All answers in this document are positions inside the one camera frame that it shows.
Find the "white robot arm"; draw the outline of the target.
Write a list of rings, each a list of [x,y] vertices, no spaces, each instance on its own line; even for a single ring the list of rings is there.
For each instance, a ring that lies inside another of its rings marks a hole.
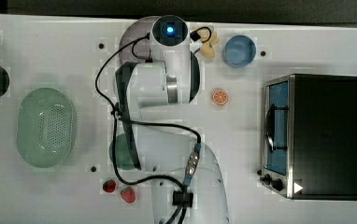
[[[135,21],[120,43],[115,73],[118,101],[114,116],[123,133],[114,138],[151,186],[155,224],[229,224],[221,169],[201,134],[182,124],[146,120],[141,112],[158,106],[187,105],[200,88],[193,44],[200,36],[180,17],[151,16]]]

